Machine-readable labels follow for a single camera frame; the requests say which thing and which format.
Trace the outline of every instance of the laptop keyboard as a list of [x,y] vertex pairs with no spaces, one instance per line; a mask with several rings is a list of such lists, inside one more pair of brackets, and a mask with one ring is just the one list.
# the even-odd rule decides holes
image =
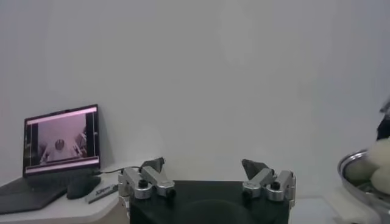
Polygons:
[[73,179],[73,177],[40,181],[26,181],[25,179],[18,179],[0,187],[0,196],[20,194],[23,192],[42,192],[53,188],[64,188],[67,187]]

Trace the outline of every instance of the white wall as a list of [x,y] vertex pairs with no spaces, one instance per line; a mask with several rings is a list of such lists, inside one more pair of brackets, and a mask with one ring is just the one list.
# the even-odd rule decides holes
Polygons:
[[243,180],[249,158],[295,171],[299,195],[329,191],[390,94],[389,9],[0,1],[0,181],[21,175],[25,117],[98,103],[105,165],[163,155],[174,179]]

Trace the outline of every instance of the laptop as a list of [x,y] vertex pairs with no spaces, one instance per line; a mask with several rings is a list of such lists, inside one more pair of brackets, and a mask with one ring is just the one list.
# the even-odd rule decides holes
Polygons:
[[23,177],[0,187],[0,214],[41,209],[100,169],[97,107],[25,119]]

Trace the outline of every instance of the white ball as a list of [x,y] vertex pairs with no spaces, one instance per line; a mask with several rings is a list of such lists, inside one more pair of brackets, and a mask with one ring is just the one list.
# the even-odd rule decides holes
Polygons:
[[378,191],[390,195],[390,166],[383,166],[375,171],[371,183]]
[[377,167],[390,166],[390,139],[377,141],[368,150],[367,159]]
[[372,174],[378,169],[366,159],[358,159],[349,164],[345,169],[345,176],[349,181],[366,182],[370,181]]

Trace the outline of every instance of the black object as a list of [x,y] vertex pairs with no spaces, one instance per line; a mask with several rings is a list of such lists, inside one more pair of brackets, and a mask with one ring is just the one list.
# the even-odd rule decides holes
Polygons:
[[93,189],[101,182],[100,177],[89,176],[77,178],[68,185],[68,199],[82,198],[93,191]]
[[243,159],[241,164],[243,165],[246,176],[249,180],[255,177],[262,169],[268,168],[265,163],[258,163],[248,159]]
[[160,173],[162,168],[163,168],[164,163],[165,163],[165,160],[162,157],[154,159],[154,160],[148,160],[148,161],[145,161],[144,163],[142,163],[141,169],[142,169],[142,167],[150,166],[154,170],[156,170],[157,172]]
[[390,117],[385,116],[380,122],[380,125],[377,128],[378,137],[377,140],[385,139],[390,137]]
[[66,193],[65,185],[40,183],[20,178],[0,187],[0,214],[39,210]]
[[131,224],[287,224],[289,202],[244,203],[239,181],[175,181],[176,197],[130,199]]

